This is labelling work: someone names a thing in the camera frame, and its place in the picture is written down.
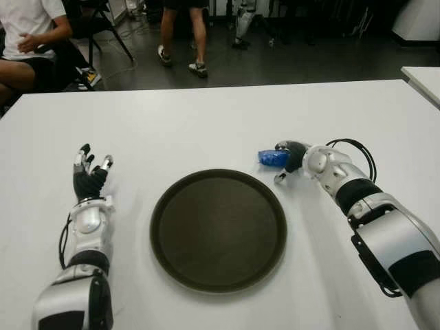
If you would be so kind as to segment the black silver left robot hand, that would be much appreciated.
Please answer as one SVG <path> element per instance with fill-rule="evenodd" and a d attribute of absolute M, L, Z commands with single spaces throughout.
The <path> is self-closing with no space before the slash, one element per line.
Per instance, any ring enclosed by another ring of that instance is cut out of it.
<path fill-rule="evenodd" d="M 90 144 L 82 145 L 73 163 L 73 187 L 79 203 L 86 199 L 100 198 L 100 191 L 114 163 L 113 157 L 106 155 L 100 166 L 90 169 L 91 163 L 95 158 L 93 154 L 89 154 L 90 150 Z"/>

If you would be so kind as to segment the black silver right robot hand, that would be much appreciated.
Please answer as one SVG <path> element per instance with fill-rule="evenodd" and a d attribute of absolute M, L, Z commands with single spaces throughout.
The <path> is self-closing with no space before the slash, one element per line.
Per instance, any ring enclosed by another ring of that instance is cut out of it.
<path fill-rule="evenodd" d="M 288 174 L 293 173 L 303 166 L 303 157 L 307 152 L 308 146 L 301 142 L 285 140 L 278 142 L 275 145 L 275 149 L 287 151 L 289 154 L 284 169 L 274 177 L 274 183 L 279 184 Z"/>

